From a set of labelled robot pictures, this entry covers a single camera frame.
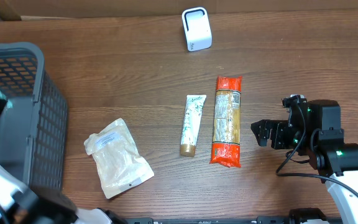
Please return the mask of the red orange pasta package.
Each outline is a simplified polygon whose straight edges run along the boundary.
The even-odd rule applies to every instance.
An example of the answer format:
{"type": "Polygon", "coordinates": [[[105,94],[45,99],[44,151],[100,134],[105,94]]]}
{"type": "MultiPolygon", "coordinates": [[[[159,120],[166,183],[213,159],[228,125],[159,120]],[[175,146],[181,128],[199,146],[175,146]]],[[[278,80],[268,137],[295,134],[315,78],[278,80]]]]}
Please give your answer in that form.
{"type": "Polygon", "coordinates": [[[241,83],[242,77],[217,77],[212,164],[241,167],[241,83]]]}

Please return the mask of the white cosmetic tube gold cap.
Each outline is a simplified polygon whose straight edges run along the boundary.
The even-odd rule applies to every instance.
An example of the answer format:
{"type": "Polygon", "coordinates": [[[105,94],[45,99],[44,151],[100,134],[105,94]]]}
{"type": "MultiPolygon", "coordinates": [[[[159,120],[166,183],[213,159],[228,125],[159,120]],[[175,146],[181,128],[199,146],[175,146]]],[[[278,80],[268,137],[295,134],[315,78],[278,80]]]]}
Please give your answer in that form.
{"type": "Polygon", "coordinates": [[[180,141],[180,155],[194,157],[206,95],[187,95],[180,141]]]}

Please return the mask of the beige mushroom pouch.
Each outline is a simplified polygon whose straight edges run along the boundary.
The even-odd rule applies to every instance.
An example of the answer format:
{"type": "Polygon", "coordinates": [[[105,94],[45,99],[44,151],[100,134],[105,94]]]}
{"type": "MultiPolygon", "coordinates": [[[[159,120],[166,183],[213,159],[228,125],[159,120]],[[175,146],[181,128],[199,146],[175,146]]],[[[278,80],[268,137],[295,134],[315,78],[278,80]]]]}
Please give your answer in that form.
{"type": "Polygon", "coordinates": [[[97,167],[101,188],[107,199],[113,198],[151,179],[154,172],[139,154],[136,143],[121,118],[93,133],[84,142],[87,155],[97,167]]]}

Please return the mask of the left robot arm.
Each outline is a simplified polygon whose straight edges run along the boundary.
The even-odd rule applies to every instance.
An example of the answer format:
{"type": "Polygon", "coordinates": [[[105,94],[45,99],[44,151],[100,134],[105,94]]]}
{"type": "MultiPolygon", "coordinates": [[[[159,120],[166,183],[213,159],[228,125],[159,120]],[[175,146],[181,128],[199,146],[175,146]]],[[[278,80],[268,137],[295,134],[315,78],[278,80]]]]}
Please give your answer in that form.
{"type": "Polygon", "coordinates": [[[77,208],[57,189],[30,186],[26,177],[15,177],[5,162],[23,162],[29,166],[29,140],[23,134],[29,124],[8,124],[11,109],[7,96],[0,91],[0,223],[125,223],[110,210],[77,208]]]}

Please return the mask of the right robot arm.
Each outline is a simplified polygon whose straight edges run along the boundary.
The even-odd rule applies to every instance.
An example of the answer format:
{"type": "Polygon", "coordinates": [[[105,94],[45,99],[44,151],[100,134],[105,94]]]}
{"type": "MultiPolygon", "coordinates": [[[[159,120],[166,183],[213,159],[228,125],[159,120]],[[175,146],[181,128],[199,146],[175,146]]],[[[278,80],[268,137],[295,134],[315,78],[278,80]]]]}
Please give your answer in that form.
{"type": "Polygon", "coordinates": [[[319,179],[332,196],[343,223],[358,223],[358,144],[344,141],[341,107],[334,100],[282,100],[288,119],[251,124],[258,145],[287,150],[279,177],[319,179]]]}

